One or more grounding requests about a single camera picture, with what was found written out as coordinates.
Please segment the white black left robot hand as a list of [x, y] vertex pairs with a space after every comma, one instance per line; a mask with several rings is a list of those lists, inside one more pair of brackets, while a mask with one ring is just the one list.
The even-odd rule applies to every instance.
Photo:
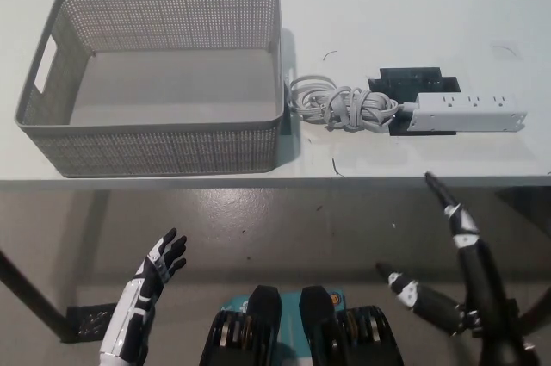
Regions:
[[156, 304], [165, 285], [186, 264], [187, 238], [171, 228], [147, 253], [123, 289], [99, 350], [101, 365], [142, 365]]

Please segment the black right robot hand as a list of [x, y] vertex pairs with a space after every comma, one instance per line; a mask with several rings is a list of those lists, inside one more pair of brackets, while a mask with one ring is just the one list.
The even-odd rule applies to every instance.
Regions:
[[378, 273], [406, 309], [449, 335], [471, 329], [480, 331], [483, 338], [520, 342], [517, 318], [510, 310], [497, 266], [472, 215], [434, 174], [427, 171], [424, 180], [449, 223], [466, 300], [453, 301], [388, 263], [377, 263]]

